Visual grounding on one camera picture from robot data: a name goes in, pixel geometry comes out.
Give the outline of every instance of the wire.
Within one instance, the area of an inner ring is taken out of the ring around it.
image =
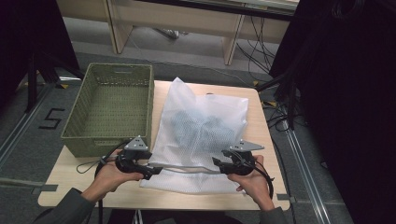
[[[117,148],[119,148],[119,147],[122,146],[122,145],[128,144],[129,142],[131,142],[131,140],[125,140],[125,141],[119,143],[118,145],[116,145],[115,147],[113,147],[110,151],[108,151],[107,155],[105,155],[105,156],[100,160],[100,162],[101,162],[101,163],[106,163],[107,159],[111,157],[111,154],[113,154],[113,152],[114,152],[115,150],[117,150]]]
[[[251,51],[250,58],[253,56],[254,51],[257,50],[257,44],[259,44],[259,43],[261,44],[261,43],[262,43],[262,39],[260,39],[259,36],[257,35],[256,28],[254,29],[254,31],[255,31],[256,36],[257,36],[257,41],[256,41],[256,45],[255,45],[254,48],[253,48],[253,51]],[[266,73],[268,74],[269,71],[270,71],[270,69],[268,68],[268,63],[267,63],[267,61],[265,60],[265,52],[263,51],[262,53],[263,53],[263,55],[264,55],[264,61],[265,61],[265,63],[266,63],[264,72],[266,72]]]
[[[279,105],[279,106],[266,106],[266,107],[263,107],[263,109],[266,108],[266,109],[274,109],[274,110],[275,110],[274,113],[271,115],[271,117],[267,120],[268,128],[271,129],[271,128],[275,127],[277,131],[283,133],[283,132],[289,130],[290,128],[289,128],[289,126],[288,126],[286,129],[279,129],[278,126],[277,126],[281,121],[283,121],[283,120],[285,120],[285,119],[288,118],[288,115],[285,114],[283,111],[281,111],[281,110],[279,109],[281,106],[282,106],[282,105]],[[275,112],[278,112],[278,113],[280,113],[281,115],[280,115],[280,116],[274,117]],[[295,118],[300,117],[300,116],[302,116],[302,115],[303,115],[303,114],[296,114],[296,115],[293,115],[293,122],[296,123],[296,124],[298,124],[298,125],[300,125],[300,126],[302,126],[302,127],[308,127],[308,125],[303,124],[303,123],[298,122],[298,121],[295,120]]]
[[[136,43],[135,43],[132,39],[131,39],[131,41],[132,41],[132,43],[134,44],[134,46],[139,50],[140,54],[142,55],[143,60],[145,60],[145,61],[147,61],[147,62],[149,62],[149,63],[162,63],[162,64],[172,65],[172,66],[189,66],[189,67],[194,67],[194,68],[208,69],[208,70],[212,70],[212,71],[215,71],[215,72],[217,72],[217,73],[223,74],[224,76],[227,76],[227,77],[234,77],[234,78],[236,78],[236,79],[239,79],[242,83],[244,83],[244,84],[247,85],[248,87],[250,87],[250,88],[255,88],[255,86],[246,83],[242,78],[237,77],[237,76],[234,76],[234,75],[231,75],[231,74],[228,74],[228,73],[221,72],[221,71],[219,71],[219,70],[217,70],[217,69],[215,69],[215,68],[210,68],[210,67],[205,67],[205,66],[199,66],[199,65],[193,65],[193,64],[167,63],[167,62],[154,61],[154,60],[147,59],[147,58],[145,57],[145,55],[144,55],[142,49],[139,48],[139,47],[136,45]]]
[[[251,47],[253,47],[253,48],[256,48],[255,46],[253,46],[251,43],[250,43],[250,40],[248,40],[247,41],[248,42],[248,44],[251,46]],[[270,55],[268,55],[270,58],[275,58],[275,55],[273,54],[273,53],[271,53],[267,48],[265,48],[269,53],[270,53]],[[262,50],[259,50],[259,49],[256,49],[258,52],[260,52],[260,53],[262,53],[262,54],[264,54],[265,52],[264,51],[262,51]]]
[[[241,50],[241,52],[249,59],[249,62],[247,64],[247,70],[250,73],[250,63],[254,62],[262,71],[265,72],[266,75],[268,75],[269,70],[265,67],[265,65],[263,65],[262,63],[259,62],[259,60],[255,59],[252,57],[252,54],[248,54],[246,51],[244,51],[241,46],[236,43],[236,46]]]
[[[230,149],[226,149],[226,151],[228,151],[228,152],[232,153],[233,155],[235,155],[235,157],[237,157],[243,163],[243,165],[245,165],[247,167],[250,167],[250,168],[253,168],[254,170],[259,172],[265,178],[265,180],[267,181],[270,198],[273,199],[273,197],[274,197],[274,185],[272,184],[272,181],[274,179],[271,178],[268,175],[268,173],[265,170],[264,166],[261,163],[255,161],[255,163],[258,163],[262,167],[262,169],[264,170],[264,171],[262,171],[261,169],[257,168],[255,165],[252,165],[252,164],[248,163],[245,159],[242,158],[241,155],[239,155],[239,153],[237,153],[237,152],[235,152],[233,150],[230,150]]]
[[[261,53],[262,53],[262,55],[264,56],[264,61],[265,61],[266,65],[267,65],[266,68],[267,68],[267,70],[269,71],[269,70],[271,70],[271,66],[272,66],[272,65],[271,65],[271,63],[269,62],[268,54],[265,53],[265,51],[267,50],[267,51],[269,52],[269,54],[270,54],[272,57],[275,57],[275,55],[274,55],[271,51],[269,51],[268,48],[265,47],[265,45],[264,45],[264,43],[263,43],[263,33],[262,33],[262,29],[263,29],[263,26],[264,26],[264,18],[262,18],[262,26],[261,26],[261,29],[260,29],[260,32],[259,32],[259,33],[257,32],[256,25],[254,24],[254,21],[253,21],[253,17],[252,17],[252,16],[250,16],[250,20],[251,20],[251,23],[252,23],[252,25],[253,25],[253,28],[254,28],[254,32],[255,32],[255,34],[256,34],[256,37],[257,37],[257,41],[260,43],[260,45],[261,45],[261,47],[262,47]]]
[[[88,162],[84,162],[84,163],[78,165],[78,166],[76,167],[76,170],[77,170],[77,172],[78,172],[79,174],[85,174],[85,173],[87,173],[89,170],[91,170],[91,168],[92,168],[94,165],[96,165],[96,164],[99,163],[99,162],[100,162],[100,161],[88,161]],[[91,165],[90,167],[88,167],[87,170],[85,170],[85,171],[80,171],[80,170],[78,169],[80,166],[83,166],[83,165],[86,165],[86,164],[90,164],[90,163],[92,163],[92,165]]]

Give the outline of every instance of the white mesh bag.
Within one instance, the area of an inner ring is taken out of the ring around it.
[[[241,139],[247,112],[248,99],[216,94],[196,96],[177,77],[169,88],[148,161],[165,169],[150,181],[142,180],[141,187],[185,193],[219,193],[219,189],[235,192],[235,184],[219,174],[212,157],[231,162],[221,151]]]

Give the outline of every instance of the metal rail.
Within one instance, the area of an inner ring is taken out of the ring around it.
[[[136,0],[139,2],[148,2],[163,4],[175,7],[191,7],[210,11],[226,12],[240,14],[246,16],[262,17],[280,21],[303,21],[309,22],[312,19],[293,16],[293,13],[283,11],[262,10],[253,7],[240,7],[230,4],[221,4],[211,1],[195,1],[195,0]]]
[[[35,115],[37,114],[37,111],[42,105],[44,99],[52,90],[53,85],[46,84],[44,86],[43,90],[41,90],[41,92],[38,94],[37,103],[35,104],[35,106],[29,112],[23,114],[22,118],[15,126],[14,130],[12,130],[12,132],[8,135],[6,141],[0,147],[0,170],[6,162],[9,154],[11,154],[14,147],[20,142],[21,137],[35,118]]]
[[[286,109],[282,107],[283,112],[286,114]],[[315,214],[317,215],[318,222],[320,224],[330,224],[329,214],[326,209],[326,205],[320,197],[317,185],[315,184],[314,178],[309,171],[308,165],[306,163],[304,153],[300,148],[297,136],[294,130],[289,129],[288,122],[283,121],[283,127],[287,129],[286,134],[288,135],[288,140],[291,145],[291,150],[293,152],[294,158],[297,161],[298,168],[303,176],[303,181],[308,193],[309,199],[311,200],[312,206],[314,208]]]

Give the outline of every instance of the black metal stand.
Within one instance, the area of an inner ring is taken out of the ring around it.
[[[10,4],[9,11],[10,32],[18,39],[14,50],[28,58],[26,112],[29,112],[36,102],[36,71],[47,83],[59,81],[55,67],[62,67],[80,79],[84,75],[78,70],[76,54],[56,1],[15,0]]]
[[[37,70],[46,83],[56,83],[59,81],[59,76],[55,71],[54,64],[59,64],[58,66],[81,80],[84,78],[84,74],[62,62],[55,56],[51,56],[44,52],[32,53],[28,66],[28,105],[26,106],[25,112],[29,112],[33,106],[35,106],[37,100]]]
[[[292,63],[286,72],[274,77],[271,81],[256,87],[256,91],[263,91],[267,88],[275,86],[276,84],[279,84],[275,93],[275,98],[277,101],[286,101],[287,99],[289,100],[287,121],[289,128],[292,130],[294,130],[293,118],[294,107],[296,104],[295,94],[297,90],[295,80],[297,76],[303,72],[303,69],[305,69],[310,62],[312,62],[318,46],[326,36],[332,21],[332,7],[336,1],[337,0],[332,0],[325,7],[325,13],[323,13],[323,16],[314,24],[312,31],[305,39],[303,45],[300,47],[300,50],[297,52],[297,55],[292,60]]]

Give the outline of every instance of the person's left hand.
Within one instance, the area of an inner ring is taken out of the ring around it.
[[[140,180],[144,176],[140,173],[123,173],[117,168],[114,161],[109,161],[97,174],[91,185],[81,193],[81,196],[90,202],[96,203],[106,197],[126,181]]]

